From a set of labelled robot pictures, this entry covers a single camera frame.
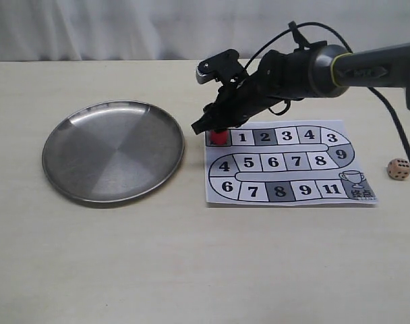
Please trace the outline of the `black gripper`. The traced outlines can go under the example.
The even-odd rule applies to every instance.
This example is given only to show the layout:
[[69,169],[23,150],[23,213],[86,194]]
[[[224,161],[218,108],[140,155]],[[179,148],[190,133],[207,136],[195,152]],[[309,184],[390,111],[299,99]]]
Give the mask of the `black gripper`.
[[319,56],[328,47],[326,41],[299,47],[284,54],[270,50],[257,70],[234,83],[219,88],[214,111],[207,111],[191,127],[195,134],[217,133],[239,128],[249,118],[280,102],[301,101],[328,95],[328,68],[320,66]]

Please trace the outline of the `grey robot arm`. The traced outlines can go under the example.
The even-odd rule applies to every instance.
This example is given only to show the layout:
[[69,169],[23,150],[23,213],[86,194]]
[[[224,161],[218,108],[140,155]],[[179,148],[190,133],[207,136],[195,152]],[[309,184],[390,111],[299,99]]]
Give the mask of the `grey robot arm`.
[[403,88],[410,110],[410,43],[359,53],[325,43],[289,54],[270,50],[253,74],[238,59],[229,49],[198,64],[199,84],[216,80],[222,86],[192,124],[196,134],[238,128],[282,101],[335,98],[350,87]]

